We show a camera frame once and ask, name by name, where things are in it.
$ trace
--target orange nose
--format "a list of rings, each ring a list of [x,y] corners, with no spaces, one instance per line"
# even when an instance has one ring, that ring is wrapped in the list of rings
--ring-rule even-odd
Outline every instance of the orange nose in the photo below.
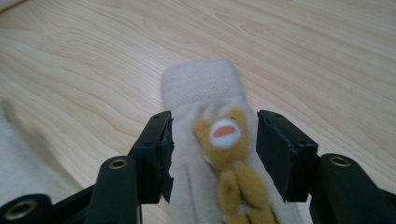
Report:
[[[230,135],[232,133],[235,133],[236,129],[231,126],[231,125],[226,125],[226,126],[221,126],[219,127],[214,133],[214,137],[225,137],[227,135]]]

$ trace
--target teddy bear ear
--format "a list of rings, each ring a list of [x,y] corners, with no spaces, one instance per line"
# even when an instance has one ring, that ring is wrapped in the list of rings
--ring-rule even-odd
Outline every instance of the teddy bear ear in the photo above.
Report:
[[[239,108],[230,110],[230,112],[228,112],[228,117],[242,122],[245,122],[246,120],[245,112]]]
[[[207,119],[198,119],[195,122],[194,130],[198,139],[203,139],[205,134],[209,133],[210,122]]]

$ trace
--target teddy bear body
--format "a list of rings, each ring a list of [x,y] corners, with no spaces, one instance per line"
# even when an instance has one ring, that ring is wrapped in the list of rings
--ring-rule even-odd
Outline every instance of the teddy bear body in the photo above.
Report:
[[[246,164],[249,153],[248,124],[240,109],[216,119],[199,119],[195,133],[211,165],[219,170],[219,206],[227,224],[275,223],[268,194],[256,172]],[[240,213],[242,201],[250,207]]]

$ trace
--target wood grain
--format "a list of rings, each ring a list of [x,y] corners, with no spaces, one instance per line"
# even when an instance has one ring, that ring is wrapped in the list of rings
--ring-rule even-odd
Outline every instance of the wood grain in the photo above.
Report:
[[[0,99],[88,187],[163,111],[166,68],[228,58],[255,110],[396,193],[395,24],[391,0],[29,0],[0,14]],[[164,202],[144,219],[171,222]]]

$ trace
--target teddy bear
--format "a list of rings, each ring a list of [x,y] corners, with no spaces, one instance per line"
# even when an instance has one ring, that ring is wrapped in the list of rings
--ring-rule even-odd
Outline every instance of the teddy bear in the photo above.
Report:
[[[217,119],[199,119],[194,125],[205,159],[219,172],[219,207],[226,224],[276,223],[269,196],[259,175],[246,163],[248,123],[239,108]],[[248,210],[241,212],[241,204]]]

